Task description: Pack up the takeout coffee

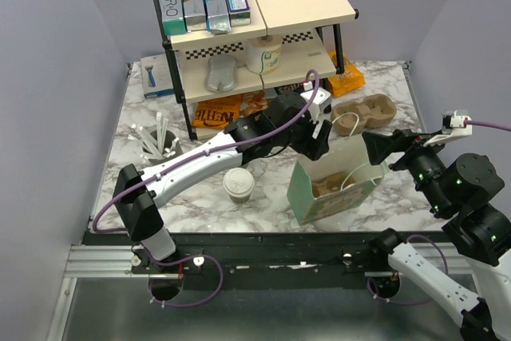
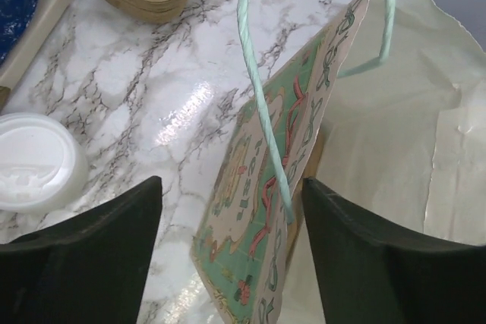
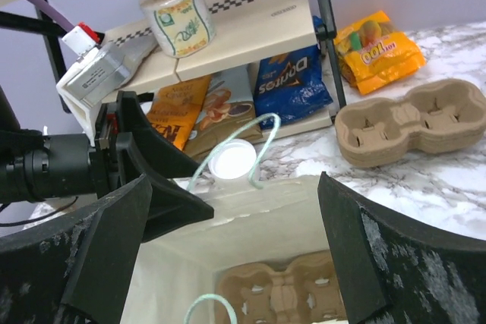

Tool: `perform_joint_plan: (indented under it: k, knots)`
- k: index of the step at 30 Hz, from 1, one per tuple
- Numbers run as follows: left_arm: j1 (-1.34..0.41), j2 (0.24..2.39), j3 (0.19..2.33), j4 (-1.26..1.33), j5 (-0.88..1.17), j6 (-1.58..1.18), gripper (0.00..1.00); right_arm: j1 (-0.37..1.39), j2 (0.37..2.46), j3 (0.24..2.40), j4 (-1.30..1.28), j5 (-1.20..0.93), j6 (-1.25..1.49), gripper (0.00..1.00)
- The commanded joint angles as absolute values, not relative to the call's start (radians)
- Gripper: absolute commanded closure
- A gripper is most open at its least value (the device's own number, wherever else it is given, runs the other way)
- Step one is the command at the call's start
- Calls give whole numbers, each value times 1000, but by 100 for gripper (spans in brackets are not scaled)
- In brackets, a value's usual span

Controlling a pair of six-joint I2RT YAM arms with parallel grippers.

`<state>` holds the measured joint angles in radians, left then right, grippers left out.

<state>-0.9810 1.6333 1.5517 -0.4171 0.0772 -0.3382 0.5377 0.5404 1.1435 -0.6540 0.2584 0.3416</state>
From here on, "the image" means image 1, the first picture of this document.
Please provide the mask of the single cardboard cup carrier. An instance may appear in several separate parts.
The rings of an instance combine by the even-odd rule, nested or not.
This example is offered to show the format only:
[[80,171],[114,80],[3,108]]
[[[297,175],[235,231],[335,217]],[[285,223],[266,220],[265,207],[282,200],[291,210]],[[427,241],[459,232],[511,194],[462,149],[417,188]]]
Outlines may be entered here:
[[311,189],[314,198],[320,198],[355,184],[357,184],[357,181],[354,176],[349,176],[347,172],[337,172],[321,180],[313,180],[311,182]]

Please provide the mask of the green Fresh paper bag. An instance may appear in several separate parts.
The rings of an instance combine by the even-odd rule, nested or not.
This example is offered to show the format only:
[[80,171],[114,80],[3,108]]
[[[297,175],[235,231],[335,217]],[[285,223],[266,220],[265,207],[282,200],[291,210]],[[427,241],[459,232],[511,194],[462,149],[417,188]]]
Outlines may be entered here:
[[287,200],[300,226],[357,208],[389,172],[386,162],[372,165],[362,135],[329,141],[317,161],[304,155],[295,163]]

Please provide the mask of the single green paper cup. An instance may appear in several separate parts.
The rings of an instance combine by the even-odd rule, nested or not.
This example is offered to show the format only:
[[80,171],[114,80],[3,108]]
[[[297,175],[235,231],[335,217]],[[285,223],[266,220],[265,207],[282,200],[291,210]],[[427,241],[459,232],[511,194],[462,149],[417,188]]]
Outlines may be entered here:
[[247,169],[233,168],[225,173],[223,187],[232,202],[243,204],[250,199],[255,180]]

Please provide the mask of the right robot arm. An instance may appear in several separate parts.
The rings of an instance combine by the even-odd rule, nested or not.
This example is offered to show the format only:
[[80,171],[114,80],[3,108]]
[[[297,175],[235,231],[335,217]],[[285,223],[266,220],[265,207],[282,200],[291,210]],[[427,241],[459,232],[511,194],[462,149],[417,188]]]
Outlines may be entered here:
[[401,153],[390,170],[409,172],[434,216],[447,221],[442,231],[465,257],[480,291],[474,293],[452,280],[391,228],[371,241],[369,265],[379,271],[390,267],[403,273],[450,316],[463,339],[508,340],[510,221],[490,204],[505,182],[489,158],[464,153],[445,166],[438,152],[448,137],[440,133],[397,129],[391,135],[364,132],[362,139],[371,165]]

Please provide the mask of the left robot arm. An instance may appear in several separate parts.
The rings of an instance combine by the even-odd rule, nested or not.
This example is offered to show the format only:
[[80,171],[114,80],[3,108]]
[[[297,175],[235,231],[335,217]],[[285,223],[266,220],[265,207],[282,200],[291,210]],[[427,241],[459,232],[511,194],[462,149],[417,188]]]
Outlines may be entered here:
[[317,161],[329,149],[331,123],[319,117],[330,104],[324,89],[286,92],[267,109],[234,120],[206,143],[170,161],[141,171],[125,166],[113,200],[130,240],[149,251],[149,263],[158,272],[170,272],[177,262],[176,245],[159,209],[210,176],[268,157],[275,147],[289,147]]

